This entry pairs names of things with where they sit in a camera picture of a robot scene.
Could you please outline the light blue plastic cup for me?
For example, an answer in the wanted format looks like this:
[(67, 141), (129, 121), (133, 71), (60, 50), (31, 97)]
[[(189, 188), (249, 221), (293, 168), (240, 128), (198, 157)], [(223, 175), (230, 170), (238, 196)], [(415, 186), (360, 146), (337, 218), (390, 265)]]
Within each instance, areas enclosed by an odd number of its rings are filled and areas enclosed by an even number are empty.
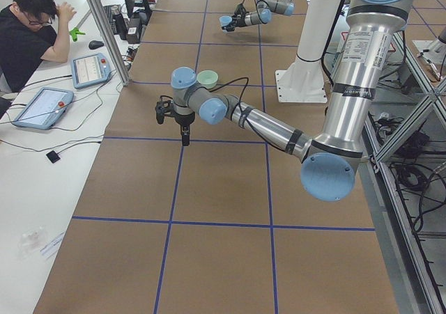
[(233, 31), (233, 26), (232, 26), (232, 16), (228, 16), (228, 15), (223, 15), (219, 18), (220, 21), (220, 27), (221, 30), (224, 33), (228, 33), (228, 32), (232, 32)]

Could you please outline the mint green bowl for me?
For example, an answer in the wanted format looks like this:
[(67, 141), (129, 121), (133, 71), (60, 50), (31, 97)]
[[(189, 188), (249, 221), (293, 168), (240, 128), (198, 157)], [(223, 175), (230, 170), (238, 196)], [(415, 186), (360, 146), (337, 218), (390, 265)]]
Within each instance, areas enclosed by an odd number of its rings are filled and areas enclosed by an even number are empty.
[(197, 75), (198, 85), (208, 91), (216, 87), (218, 79), (219, 75), (214, 70), (203, 70)]

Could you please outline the black water bottle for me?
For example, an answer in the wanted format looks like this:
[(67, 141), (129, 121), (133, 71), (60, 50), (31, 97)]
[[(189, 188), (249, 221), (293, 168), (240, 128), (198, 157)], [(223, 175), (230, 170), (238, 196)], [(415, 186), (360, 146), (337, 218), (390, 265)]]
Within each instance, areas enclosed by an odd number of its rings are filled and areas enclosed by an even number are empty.
[(120, 39), (126, 41), (128, 29), (127, 29), (127, 26), (126, 26), (126, 23), (125, 23), (125, 20), (124, 20), (122, 14), (121, 13), (115, 14), (114, 21), (115, 21), (116, 30), (119, 34)]

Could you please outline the black box with label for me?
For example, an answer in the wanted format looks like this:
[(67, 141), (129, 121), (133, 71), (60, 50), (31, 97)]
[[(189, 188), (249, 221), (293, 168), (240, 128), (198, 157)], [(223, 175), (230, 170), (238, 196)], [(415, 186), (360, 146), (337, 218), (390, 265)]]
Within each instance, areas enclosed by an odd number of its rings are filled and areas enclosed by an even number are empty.
[(131, 18), (128, 21), (126, 40), (129, 44), (137, 44), (141, 38), (142, 24), (139, 18)]

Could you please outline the far blue teach pendant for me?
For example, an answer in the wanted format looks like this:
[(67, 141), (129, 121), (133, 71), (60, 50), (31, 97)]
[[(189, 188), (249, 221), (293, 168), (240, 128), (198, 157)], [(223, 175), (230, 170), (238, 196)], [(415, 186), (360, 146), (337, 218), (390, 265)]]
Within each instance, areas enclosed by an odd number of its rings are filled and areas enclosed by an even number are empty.
[(109, 61), (102, 53), (74, 58), (70, 61), (72, 82), (76, 89), (106, 82), (111, 77)]

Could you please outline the blue teach pendant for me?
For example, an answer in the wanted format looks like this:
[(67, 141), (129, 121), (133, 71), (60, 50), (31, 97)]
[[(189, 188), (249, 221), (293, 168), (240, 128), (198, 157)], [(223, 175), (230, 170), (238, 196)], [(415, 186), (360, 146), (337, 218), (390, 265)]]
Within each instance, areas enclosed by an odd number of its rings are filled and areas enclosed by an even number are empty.
[(106, 82), (111, 77), (109, 61), (102, 53), (74, 58), (70, 61), (72, 82), (76, 89)]
[(16, 127), (47, 130), (60, 119), (73, 100), (72, 91), (42, 87), (12, 124)]

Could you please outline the black computer mouse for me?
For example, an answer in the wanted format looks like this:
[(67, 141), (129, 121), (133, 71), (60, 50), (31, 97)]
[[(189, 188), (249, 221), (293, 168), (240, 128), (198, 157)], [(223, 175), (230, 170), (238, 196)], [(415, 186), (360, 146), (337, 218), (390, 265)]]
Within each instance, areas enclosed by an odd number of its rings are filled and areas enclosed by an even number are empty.
[(89, 49), (94, 50), (103, 47), (105, 44), (99, 40), (92, 40), (89, 43)]

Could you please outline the small black square device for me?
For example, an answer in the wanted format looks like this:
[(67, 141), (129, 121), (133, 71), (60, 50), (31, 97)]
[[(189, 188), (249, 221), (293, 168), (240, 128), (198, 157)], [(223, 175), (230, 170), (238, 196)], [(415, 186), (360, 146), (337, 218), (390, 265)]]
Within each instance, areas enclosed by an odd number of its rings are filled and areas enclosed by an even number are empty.
[(58, 154), (56, 151), (54, 151), (54, 150), (49, 151), (49, 152), (46, 154), (46, 157), (48, 158), (48, 160), (49, 160), (52, 164), (58, 162), (58, 161), (61, 159), (61, 158), (59, 157), (59, 154)]

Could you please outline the near blue teach pendant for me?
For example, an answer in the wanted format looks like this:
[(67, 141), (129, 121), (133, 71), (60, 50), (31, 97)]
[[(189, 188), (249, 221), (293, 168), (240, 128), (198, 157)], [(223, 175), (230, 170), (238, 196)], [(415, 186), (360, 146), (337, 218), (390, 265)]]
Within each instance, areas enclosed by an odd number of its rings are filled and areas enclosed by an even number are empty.
[(73, 100), (72, 91), (42, 87), (12, 124), (16, 127), (47, 130), (60, 119)]

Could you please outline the green plastic clamp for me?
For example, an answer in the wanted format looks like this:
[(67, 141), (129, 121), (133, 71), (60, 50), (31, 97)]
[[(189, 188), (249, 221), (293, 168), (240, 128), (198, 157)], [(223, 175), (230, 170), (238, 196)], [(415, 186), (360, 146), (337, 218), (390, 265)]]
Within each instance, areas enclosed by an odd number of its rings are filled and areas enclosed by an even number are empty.
[(71, 29), (69, 31), (70, 37), (72, 38), (73, 42), (77, 42), (78, 41), (78, 37), (79, 36), (84, 36), (85, 32), (80, 31), (77, 27)]

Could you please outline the person in black shirt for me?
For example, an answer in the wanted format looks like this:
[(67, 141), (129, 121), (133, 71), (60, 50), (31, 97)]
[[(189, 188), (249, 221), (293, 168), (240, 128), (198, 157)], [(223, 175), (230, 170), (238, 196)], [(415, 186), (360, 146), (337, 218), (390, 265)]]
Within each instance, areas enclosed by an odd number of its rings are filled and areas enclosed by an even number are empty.
[(1, 10), (2, 95), (20, 92), (43, 61), (68, 61), (75, 14), (54, 0), (13, 0)]

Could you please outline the clear plastic bag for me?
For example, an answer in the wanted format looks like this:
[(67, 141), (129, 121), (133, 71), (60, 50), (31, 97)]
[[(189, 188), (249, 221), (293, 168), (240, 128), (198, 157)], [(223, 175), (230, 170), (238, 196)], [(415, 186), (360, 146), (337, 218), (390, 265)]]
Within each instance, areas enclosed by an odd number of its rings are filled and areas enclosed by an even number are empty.
[(25, 259), (39, 251), (46, 244), (46, 240), (47, 231), (43, 226), (22, 233), (18, 244), (18, 257)]

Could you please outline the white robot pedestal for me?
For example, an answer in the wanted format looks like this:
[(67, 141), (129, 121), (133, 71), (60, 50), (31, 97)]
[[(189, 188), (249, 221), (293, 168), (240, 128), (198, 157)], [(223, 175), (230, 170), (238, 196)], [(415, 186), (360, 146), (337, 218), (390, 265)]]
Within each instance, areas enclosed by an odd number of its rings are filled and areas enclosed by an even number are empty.
[(343, 2), (344, 0), (309, 0), (295, 61), (287, 70), (275, 72), (280, 102), (327, 102), (322, 68), (323, 55)]

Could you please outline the aluminium frame post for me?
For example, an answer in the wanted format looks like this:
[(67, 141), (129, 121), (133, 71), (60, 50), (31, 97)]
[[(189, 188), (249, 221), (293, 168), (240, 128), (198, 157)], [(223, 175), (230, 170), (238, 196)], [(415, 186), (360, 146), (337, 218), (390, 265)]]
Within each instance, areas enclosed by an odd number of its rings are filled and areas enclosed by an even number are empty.
[(100, 31), (102, 39), (104, 40), (105, 46), (109, 52), (114, 68), (116, 69), (123, 86), (127, 86), (130, 81), (130, 76), (128, 70), (123, 62), (121, 52), (116, 43), (114, 34), (109, 27), (109, 22), (105, 12), (102, 8), (101, 0), (86, 0), (95, 23)]

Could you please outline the aluminium frame rack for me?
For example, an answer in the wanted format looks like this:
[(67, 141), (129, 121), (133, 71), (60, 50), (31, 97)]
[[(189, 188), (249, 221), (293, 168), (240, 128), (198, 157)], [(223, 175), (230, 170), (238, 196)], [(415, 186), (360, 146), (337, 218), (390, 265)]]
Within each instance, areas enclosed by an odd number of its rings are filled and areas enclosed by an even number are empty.
[(377, 182), (372, 217), (400, 313), (445, 312), (445, 54), (439, 26), (395, 35), (364, 142)]

